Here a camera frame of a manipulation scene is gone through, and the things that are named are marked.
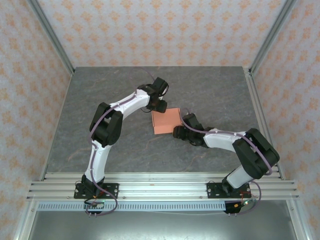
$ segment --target patterned wallpaper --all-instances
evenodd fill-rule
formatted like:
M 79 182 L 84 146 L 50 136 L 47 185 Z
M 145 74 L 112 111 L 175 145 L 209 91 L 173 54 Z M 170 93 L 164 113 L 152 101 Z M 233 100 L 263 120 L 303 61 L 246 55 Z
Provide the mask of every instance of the patterned wallpaper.
M 73 66 L 250 67 L 285 0 L 40 0 Z
M 26 0 L 0 1 L 0 239 L 48 156 L 69 74 Z
M 319 239 L 319 0 L 298 0 L 254 80 L 285 175 L 297 179 Z

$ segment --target wallpaper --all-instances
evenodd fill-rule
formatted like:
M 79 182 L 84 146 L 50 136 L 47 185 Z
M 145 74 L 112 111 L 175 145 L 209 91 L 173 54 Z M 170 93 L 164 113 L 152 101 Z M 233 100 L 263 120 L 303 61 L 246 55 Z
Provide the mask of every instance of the wallpaper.
M 254 76 L 281 164 L 320 236 L 320 4 L 298 0 Z
M 74 67 L 250 67 L 285 0 L 40 0 Z
M 70 76 L 26 0 L 0 1 L 0 40 L 0 239 L 11 240 Z

